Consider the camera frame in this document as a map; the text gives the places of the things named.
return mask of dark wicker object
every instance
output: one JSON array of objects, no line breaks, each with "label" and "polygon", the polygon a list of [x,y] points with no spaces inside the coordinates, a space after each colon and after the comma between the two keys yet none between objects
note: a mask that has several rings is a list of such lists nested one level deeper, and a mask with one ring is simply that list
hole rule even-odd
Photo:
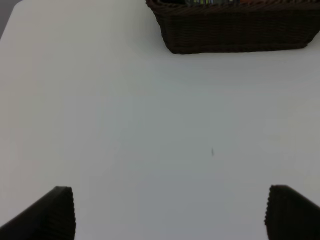
[{"label": "dark wicker object", "polygon": [[146,0],[174,54],[300,49],[320,30],[320,0],[194,6],[184,2]]}]

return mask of woven texture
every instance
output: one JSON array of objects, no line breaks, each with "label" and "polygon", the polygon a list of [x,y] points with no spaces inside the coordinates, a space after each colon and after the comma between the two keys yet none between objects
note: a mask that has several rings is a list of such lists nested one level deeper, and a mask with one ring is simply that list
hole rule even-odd
[{"label": "woven texture", "polygon": [[320,0],[194,6],[184,2],[146,0],[174,54],[300,49],[320,30]]}]

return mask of white table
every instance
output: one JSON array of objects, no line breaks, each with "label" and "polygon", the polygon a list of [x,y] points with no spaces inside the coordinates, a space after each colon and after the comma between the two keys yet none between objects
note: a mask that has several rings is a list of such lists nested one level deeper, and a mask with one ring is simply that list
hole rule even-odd
[{"label": "white table", "polygon": [[319,37],[171,54],[143,0],[20,2],[0,41],[0,225],[60,185],[76,240],[266,240],[271,184],[320,204],[319,61]]}]

